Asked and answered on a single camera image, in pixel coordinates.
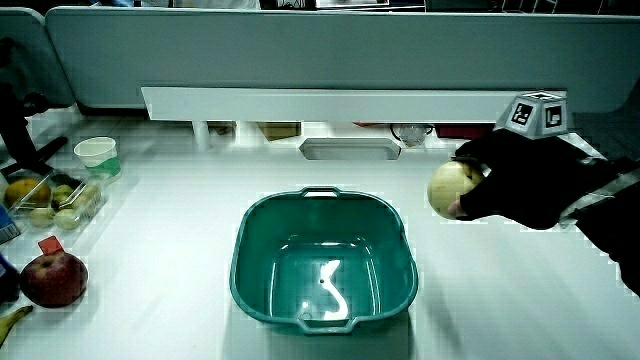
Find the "person's right hand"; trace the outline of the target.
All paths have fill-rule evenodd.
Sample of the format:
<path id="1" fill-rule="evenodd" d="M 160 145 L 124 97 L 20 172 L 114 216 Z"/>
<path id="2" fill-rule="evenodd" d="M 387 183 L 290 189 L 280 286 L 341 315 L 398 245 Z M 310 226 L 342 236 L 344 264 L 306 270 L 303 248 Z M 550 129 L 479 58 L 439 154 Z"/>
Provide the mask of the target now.
<path id="1" fill-rule="evenodd" d="M 489 175 L 446 202 L 446 213 L 458 220 L 500 215 L 536 230 L 556 225 L 566 208 L 617 175 L 612 162 L 563 138 L 569 120 L 564 96 L 516 96 L 493 131 L 455 151 L 456 160 L 484 165 Z"/>

